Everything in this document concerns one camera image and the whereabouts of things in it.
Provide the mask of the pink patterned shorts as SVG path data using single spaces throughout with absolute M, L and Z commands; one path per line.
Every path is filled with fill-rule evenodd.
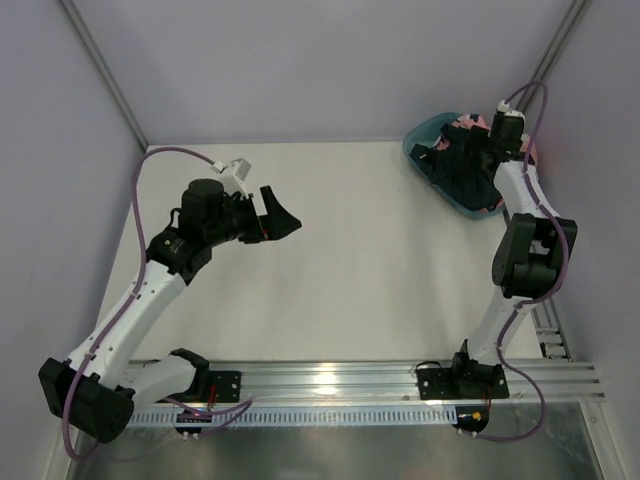
M 450 140 L 451 137 L 450 130 L 453 131 L 453 137 L 462 137 L 463 131 L 470 130 L 472 127 L 479 127 L 484 130 L 490 130 L 490 125 L 488 125 L 482 115 L 480 114 L 464 114 L 464 115 L 454 115 L 454 120 L 447 121 L 441 127 L 441 132 L 437 141 L 434 143 L 435 150 L 446 150 L 448 149 L 454 140 Z M 526 151 L 529 147 L 530 136 L 527 133 L 523 133 L 521 136 L 522 146 L 520 148 L 520 152 L 522 154 L 526 154 Z M 535 144 L 531 148 L 529 163 L 531 165 L 537 165 L 537 150 Z

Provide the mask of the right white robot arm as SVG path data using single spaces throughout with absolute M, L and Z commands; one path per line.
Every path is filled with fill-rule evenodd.
M 562 218 L 543 193 L 524 126 L 523 113 L 501 104 L 479 152 L 510 220 L 492 263 L 489 306 L 452 359 L 448 379 L 457 398 L 508 396 L 506 350 L 534 306 L 561 287 L 578 233 L 576 222 Z

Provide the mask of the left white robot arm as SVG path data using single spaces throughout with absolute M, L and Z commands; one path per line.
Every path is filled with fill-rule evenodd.
M 47 359 L 38 372 L 50 411 L 101 444 L 115 440 L 133 414 L 171 396 L 193 401 L 209 384 L 209 362 L 184 348 L 126 378 L 133 354 L 167 307 L 212 259 L 215 247 L 237 240 L 281 240 L 302 223 L 260 189 L 266 212 L 251 196 L 228 193 L 213 179 L 192 181 L 171 222 L 146 246 L 141 270 L 118 305 L 63 361 Z

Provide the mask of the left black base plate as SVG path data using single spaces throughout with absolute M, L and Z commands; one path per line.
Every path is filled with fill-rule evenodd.
M 232 370 L 208 371 L 198 388 L 197 399 L 207 404 L 238 403 L 242 373 Z

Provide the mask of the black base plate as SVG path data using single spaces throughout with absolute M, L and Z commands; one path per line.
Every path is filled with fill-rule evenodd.
M 501 365 L 484 365 L 471 360 L 443 367 L 416 368 L 421 400 L 493 400 L 510 397 Z
M 238 403 L 242 373 L 232 370 L 208 371 L 198 388 L 197 399 L 207 404 Z

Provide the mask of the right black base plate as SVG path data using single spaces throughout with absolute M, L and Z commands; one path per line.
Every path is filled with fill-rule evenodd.
M 416 368 L 421 400 L 493 400 L 510 397 L 501 365 L 484 365 L 471 360 L 443 367 Z

